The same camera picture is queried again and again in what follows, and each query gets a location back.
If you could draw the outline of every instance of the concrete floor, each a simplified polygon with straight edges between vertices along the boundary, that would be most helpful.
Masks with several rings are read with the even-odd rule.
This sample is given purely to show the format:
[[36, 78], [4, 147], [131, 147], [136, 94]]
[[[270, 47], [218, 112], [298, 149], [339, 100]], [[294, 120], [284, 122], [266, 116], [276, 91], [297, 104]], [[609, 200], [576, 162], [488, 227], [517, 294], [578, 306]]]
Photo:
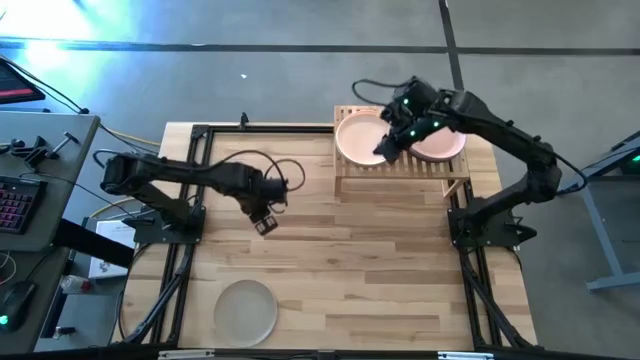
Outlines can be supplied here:
[[[461, 47], [640, 47], [637, 1], [448, 4]], [[9, 2], [0, 36], [149, 44], [446, 46], [437, 0], [20, 0]], [[358, 103], [350, 84], [362, 77], [400, 82], [415, 74], [438, 87], [453, 86], [449, 57], [443, 53], [67, 51], [55, 42], [27, 42], [26, 49], [0, 52], [100, 115], [107, 126], [157, 141], [168, 121], [237, 121], [243, 111], [256, 122], [330, 122], [334, 104]], [[636, 56], [461, 55], [460, 67], [466, 89], [499, 116], [540, 134], [577, 166], [597, 160], [638, 130]], [[390, 96], [375, 90], [367, 95], [381, 101]], [[49, 100], [26, 106], [68, 111]], [[104, 134], [93, 148], [126, 150]], [[496, 157], [503, 184], [522, 176], [518, 161], [501, 151]], [[87, 161], [80, 183], [99, 191], [100, 175]], [[101, 206], [77, 190], [66, 217], [79, 222]], [[539, 232], [522, 247], [521, 257], [540, 344], [640, 358], [640, 286], [589, 294], [584, 285], [608, 275], [608, 268], [580, 198], [516, 212]], [[630, 247], [629, 253], [640, 258], [638, 250]], [[80, 273], [86, 261], [79, 259]], [[38, 349], [106, 344], [114, 303], [113, 296], [70, 299], [61, 325], [76, 326], [80, 333], [41, 341]], [[67, 311], [78, 307], [84, 313]]]

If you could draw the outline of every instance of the rgb keyboard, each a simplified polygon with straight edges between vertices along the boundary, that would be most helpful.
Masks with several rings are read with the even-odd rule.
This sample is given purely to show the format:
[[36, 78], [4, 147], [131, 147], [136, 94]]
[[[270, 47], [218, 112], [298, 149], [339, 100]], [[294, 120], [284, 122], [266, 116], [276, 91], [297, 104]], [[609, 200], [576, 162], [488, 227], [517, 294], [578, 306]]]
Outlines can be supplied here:
[[0, 176], [0, 233], [24, 234], [46, 187], [45, 181]]

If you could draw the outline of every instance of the wooden table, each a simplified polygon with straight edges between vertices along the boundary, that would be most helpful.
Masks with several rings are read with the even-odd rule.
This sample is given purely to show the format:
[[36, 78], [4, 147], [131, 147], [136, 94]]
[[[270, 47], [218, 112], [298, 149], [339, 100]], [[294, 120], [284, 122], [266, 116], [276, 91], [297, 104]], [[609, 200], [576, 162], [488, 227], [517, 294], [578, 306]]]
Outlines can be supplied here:
[[[192, 125], [168, 123], [161, 154], [184, 160]], [[460, 263], [448, 234], [449, 205], [439, 181], [345, 180], [338, 201], [331, 135], [219, 134], [212, 162], [243, 149], [298, 160], [306, 184], [290, 194], [289, 207], [277, 216], [280, 227], [265, 238], [235, 200], [206, 191], [208, 219], [196, 249], [180, 347], [229, 347], [216, 337], [216, 299], [228, 284], [255, 279], [271, 288], [279, 302], [276, 328], [260, 348], [472, 349]], [[470, 136], [466, 154], [476, 196], [500, 190], [490, 144]], [[267, 167], [254, 155], [236, 160]], [[295, 166], [284, 164], [283, 171], [292, 184], [300, 181]], [[180, 187], [158, 186], [175, 197]], [[158, 295], [166, 251], [167, 246], [151, 246], [132, 270], [123, 306], [127, 333]], [[504, 249], [487, 248], [487, 261], [497, 303], [523, 337], [535, 343], [516, 258]], [[173, 302], [168, 309], [165, 332]], [[480, 314], [488, 339], [483, 308]]]

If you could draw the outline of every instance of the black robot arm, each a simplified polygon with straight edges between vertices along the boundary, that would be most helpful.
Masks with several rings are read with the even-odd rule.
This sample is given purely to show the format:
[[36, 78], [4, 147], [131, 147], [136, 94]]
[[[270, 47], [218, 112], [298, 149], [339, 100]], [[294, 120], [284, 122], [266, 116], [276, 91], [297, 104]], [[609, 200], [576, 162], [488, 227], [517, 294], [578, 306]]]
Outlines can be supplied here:
[[262, 235], [277, 226], [269, 205], [286, 203], [286, 181], [267, 179], [262, 171], [251, 166], [222, 162], [202, 167], [148, 154], [123, 153], [110, 158], [100, 187], [109, 194], [133, 196], [145, 203], [161, 214], [171, 230], [189, 228], [193, 220], [189, 203], [170, 198], [151, 184], [154, 180], [204, 185], [235, 198]]
[[[516, 205], [541, 203], [556, 195], [562, 173], [551, 145], [540, 141], [539, 136], [532, 137], [514, 127], [513, 121], [498, 118], [469, 91], [436, 91], [413, 77], [396, 90], [393, 101], [380, 117], [391, 124], [391, 130], [374, 153], [383, 155], [389, 162], [394, 162], [400, 152], [413, 143], [448, 127], [452, 131], [477, 134], [527, 165], [520, 181], [488, 198], [474, 198], [458, 214], [462, 239], [467, 234], [481, 236], [493, 216], [508, 212]], [[529, 228], [513, 226], [511, 230], [518, 233], [519, 242], [535, 235]]]

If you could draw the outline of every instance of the dish rack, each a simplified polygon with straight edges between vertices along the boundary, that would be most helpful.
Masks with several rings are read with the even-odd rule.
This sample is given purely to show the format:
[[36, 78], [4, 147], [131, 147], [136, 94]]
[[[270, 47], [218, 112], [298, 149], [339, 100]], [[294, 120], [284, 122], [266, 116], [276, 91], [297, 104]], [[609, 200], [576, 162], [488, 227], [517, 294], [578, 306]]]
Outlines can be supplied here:
[[[338, 125], [345, 117], [361, 110], [376, 110], [379, 112], [382, 108], [379, 106], [338, 105], [334, 108], [334, 129], [338, 128]], [[439, 163], [425, 162], [403, 151], [400, 158], [393, 164], [384, 163], [367, 167], [349, 162], [340, 154], [337, 146], [334, 146], [333, 168], [335, 171], [333, 195], [336, 198], [342, 192], [342, 181], [344, 179], [441, 180], [442, 193], [445, 198], [453, 195], [469, 179], [469, 168], [464, 149], [454, 158]]]

